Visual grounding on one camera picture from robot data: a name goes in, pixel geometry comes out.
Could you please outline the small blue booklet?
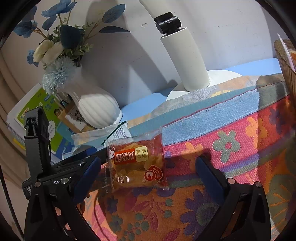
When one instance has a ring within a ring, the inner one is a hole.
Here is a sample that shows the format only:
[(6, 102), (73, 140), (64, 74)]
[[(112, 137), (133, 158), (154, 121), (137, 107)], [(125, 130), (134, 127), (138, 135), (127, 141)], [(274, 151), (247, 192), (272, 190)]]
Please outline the small blue booklet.
[(60, 122), (57, 126), (57, 133), (62, 137), (62, 141), (60, 142), (55, 155), (62, 160), (63, 155), (72, 152), (72, 149), (74, 148), (74, 140), (71, 137), (74, 132), (63, 122)]

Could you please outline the wooden pen holder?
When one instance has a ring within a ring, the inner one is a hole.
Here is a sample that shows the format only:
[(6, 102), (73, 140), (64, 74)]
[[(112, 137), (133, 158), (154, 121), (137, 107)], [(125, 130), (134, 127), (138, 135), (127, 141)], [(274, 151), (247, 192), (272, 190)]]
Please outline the wooden pen holder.
[(58, 114), (58, 119), (74, 133), (83, 133), (95, 130), (93, 126), (89, 125), (84, 120), (74, 101), (70, 101), (69, 104), (66, 104), (63, 111)]

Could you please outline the floral woven table mat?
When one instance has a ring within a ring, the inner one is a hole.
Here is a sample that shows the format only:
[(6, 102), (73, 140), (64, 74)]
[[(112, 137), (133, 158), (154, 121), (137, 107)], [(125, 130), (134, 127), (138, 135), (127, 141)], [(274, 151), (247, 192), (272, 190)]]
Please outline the floral woven table mat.
[(208, 152), (212, 165), (238, 183), (260, 182), (276, 240), (295, 211), (295, 109), (277, 77), (192, 104), (131, 129), (138, 135), (162, 126), (168, 190), (96, 190), (84, 218), (101, 240), (195, 240), (218, 205), (195, 170)]

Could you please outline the blue white artificial flowers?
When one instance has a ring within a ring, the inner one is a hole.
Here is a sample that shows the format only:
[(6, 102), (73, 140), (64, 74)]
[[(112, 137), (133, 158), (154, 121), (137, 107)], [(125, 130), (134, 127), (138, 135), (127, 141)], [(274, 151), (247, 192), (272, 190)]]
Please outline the blue white artificial flowers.
[(43, 37), (36, 49), (29, 50), (27, 63), (43, 66), (42, 86), (49, 95), (57, 93), (71, 82), (82, 57), (93, 47), (88, 41), (95, 36), (96, 28), (104, 24), (100, 33), (127, 32), (124, 28), (112, 25), (125, 12), (125, 4), (113, 6), (95, 22), (71, 26), (69, 18), (76, 4), (76, 1), (59, 1), (42, 11), (41, 15), (46, 19), (42, 27), (38, 27), (35, 21), (37, 7), (34, 6), (14, 28), (14, 33), (23, 38), (29, 38), (32, 33)]

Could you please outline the white desk lamp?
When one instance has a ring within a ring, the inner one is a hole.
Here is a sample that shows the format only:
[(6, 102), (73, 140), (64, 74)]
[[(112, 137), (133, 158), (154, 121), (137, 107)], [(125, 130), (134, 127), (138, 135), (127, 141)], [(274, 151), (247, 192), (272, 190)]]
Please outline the white desk lamp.
[(163, 35), (160, 40), (170, 56), (182, 83), (168, 94), (167, 100), (181, 97), (194, 90), (205, 90), (222, 84), (240, 74), (228, 70), (207, 71), (198, 46), (186, 27), (166, 5), (165, 1), (140, 1)]

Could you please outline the amber ribbed glass bowl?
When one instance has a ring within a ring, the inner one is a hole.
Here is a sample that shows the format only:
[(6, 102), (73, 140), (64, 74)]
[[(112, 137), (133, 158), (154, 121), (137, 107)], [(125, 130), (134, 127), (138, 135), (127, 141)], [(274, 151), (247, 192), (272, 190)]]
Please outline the amber ribbed glass bowl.
[(290, 40), (281, 38), (276, 40), (273, 45), (286, 85), (295, 101), (295, 65), (289, 56), (290, 50), (295, 51), (295, 47)]

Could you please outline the green white snack pack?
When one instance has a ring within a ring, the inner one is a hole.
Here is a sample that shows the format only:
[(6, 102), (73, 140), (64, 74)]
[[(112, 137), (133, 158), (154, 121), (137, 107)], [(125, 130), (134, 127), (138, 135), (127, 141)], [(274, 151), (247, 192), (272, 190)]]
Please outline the green white snack pack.
[(114, 124), (105, 128), (77, 133), (71, 136), (75, 147), (89, 145), (94, 147), (105, 146), (106, 140), (117, 140), (119, 138), (131, 137), (127, 128), (127, 122)]

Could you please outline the green cover grammar book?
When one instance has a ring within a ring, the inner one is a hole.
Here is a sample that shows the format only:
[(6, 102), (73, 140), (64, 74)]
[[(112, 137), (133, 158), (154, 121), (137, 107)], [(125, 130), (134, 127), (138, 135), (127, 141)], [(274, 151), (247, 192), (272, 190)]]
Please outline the green cover grammar book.
[[(40, 107), (37, 107), (37, 108), (34, 108), (34, 109), (36, 109), (37, 110), (37, 112), (42, 112), (42, 116), (45, 118), (45, 122), (46, 122), (46, 125), (47, 125), (47, 127), (49, 126), (49, 121), (48, 121), (48, 119), (47, 119), (47, 117), (46, 117), (46, 114), (45, 114), (45, 112), (44, 112), (44, 110), (43, 110), (43, 108), (40, 106)], [(57, 116), (57, 118), (58, 118), (58, 114), (59, 113), (61, 113), (62, 112), (62, 109), (60, 108), (60, 106), (59, 106), (59, 108), (58, 109), (56, 109), (55, 111), (54, 111), (54, 113), (55, 113), (55, 115)]]

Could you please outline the red fried snack pack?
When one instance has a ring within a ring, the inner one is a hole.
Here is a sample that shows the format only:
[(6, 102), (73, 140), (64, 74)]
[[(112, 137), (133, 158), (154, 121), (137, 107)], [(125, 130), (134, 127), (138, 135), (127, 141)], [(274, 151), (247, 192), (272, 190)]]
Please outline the red fried snack pack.
[(161, 130), (111, 140), (107, 154), (113, 192), (141, 187), (169, 189)]

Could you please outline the white ribbed vase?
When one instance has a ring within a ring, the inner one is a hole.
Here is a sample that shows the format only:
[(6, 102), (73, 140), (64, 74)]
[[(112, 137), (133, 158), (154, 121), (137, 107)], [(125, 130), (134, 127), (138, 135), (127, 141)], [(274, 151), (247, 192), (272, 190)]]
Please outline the white ribbed vase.
[(70, 78), (62, 87), (58, 87), (58, 92), (68, 94), (86, 123), (94, 128), (105, 128), (122, 119), (123, 114), (116, 99), (106, 90), (86, 80), (82, 66), (74, 68)]

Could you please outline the upright book row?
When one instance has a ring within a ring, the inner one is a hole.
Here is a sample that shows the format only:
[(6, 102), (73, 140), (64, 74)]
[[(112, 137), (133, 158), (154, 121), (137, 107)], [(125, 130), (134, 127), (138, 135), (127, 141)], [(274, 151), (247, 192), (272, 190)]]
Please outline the upright book row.
[(49, 121), (49, 140), (51, 142), (51, 162), (52, 164), (60, 162), (56, 152), (61, 144), (62, 137), (56, 131), (60, 121), (54, 111), (59, 108), (57, 99), (53, 95), (48, 95), (41, 84), (36, 84), (28, 93), (26, 93), (7, 115), (9, 130), (15, 135), (17, 140), (24, 145), (25, 113), (37, 107), (42, 107)]

